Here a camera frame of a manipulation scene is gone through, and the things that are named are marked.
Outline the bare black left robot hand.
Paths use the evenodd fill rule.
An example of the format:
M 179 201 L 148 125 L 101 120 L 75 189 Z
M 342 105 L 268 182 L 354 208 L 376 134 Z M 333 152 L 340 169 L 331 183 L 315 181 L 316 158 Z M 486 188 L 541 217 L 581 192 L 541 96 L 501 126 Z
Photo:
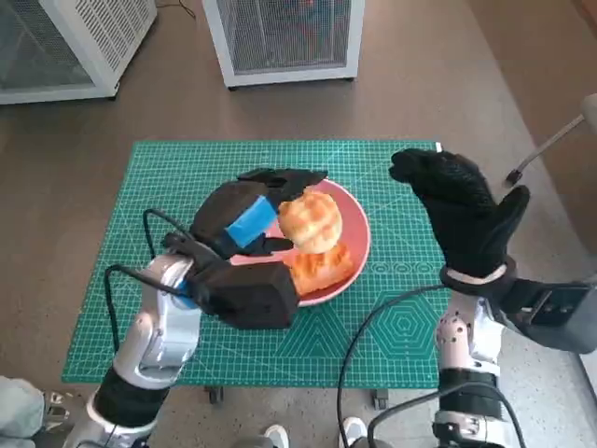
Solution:
M 190 234 L 222 259 L 265 257 L 294 247 L 284 237 L 268 237 L 283 202 L 296 200 L 326 171 L 257 168 L 219 186 L 195 214 Z

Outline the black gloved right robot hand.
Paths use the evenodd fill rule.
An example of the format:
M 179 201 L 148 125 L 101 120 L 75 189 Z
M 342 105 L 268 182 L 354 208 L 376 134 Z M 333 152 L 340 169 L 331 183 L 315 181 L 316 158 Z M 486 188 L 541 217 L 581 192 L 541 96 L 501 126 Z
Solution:
M 480 168 L 460 154 L 408 148 L 391 161 L 390 176 L 422 202 L 449 269 L 484 278 L 506 263 L 507 244 L 530 202 L 527 187 L 498 203 Z

